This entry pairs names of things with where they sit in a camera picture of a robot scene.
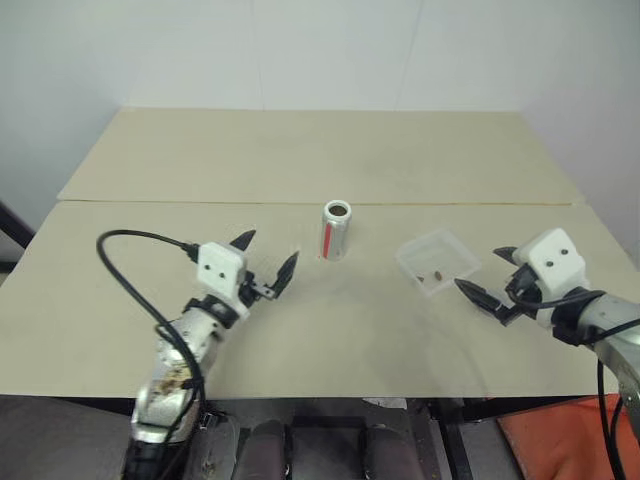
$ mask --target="white wall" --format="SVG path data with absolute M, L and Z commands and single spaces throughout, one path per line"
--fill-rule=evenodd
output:
M 0 198 L 28 223 L 124 103 L 520 110 L 638 242 L 638 0 L 0 4 Z

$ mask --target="orange cloth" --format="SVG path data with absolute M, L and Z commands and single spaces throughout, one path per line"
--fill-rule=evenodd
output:
M 618 395 L 607 395 L 609 421 Z M 500 419 L 527 480 L 613 478 L 602 436 L 598 399 L 542 408 Z M 623 408 L 618 450 L 627 480 L 640 479 L 640 450 Z

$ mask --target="wooden board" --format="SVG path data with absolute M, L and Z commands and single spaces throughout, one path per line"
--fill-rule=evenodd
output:
M 571 204 L 516 113 L 122 110 L 63 200 Z
M 640 300 L 640 279 L 587 206 L 356 207 L 346 258 L 318 258 L 320 209 L 287 205 L 63 202 L 0 288 L 0 393 L 131 397 L 150 374 L 152 320 L 99 262 L 105 230 L 229 240 L 257 228 L 249 268 L 273 278 L 300 249 L 290 288 L 229 332 L 208 379 L 212 398 L 481 397 L 592 394 L 593 353 L 523 318 L 508 328 L 454 288 L 427 300 L 393 258 L 404 242 L 449 228 L 500 289 L 513 267 L 491 254 L 564 227 L 594 288 Z M 108 252 L 170 318 L 201 291 L 179 249 L 112 239 Z M 608 388 L 615 382 L 608 379 Z

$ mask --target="can opening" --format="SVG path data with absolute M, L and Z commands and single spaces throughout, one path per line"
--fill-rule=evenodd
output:
M 347 209 L 342 205 L 332 205 L 329 207 L 329 213 L 336 217 L 344 217 L 347 214 Z

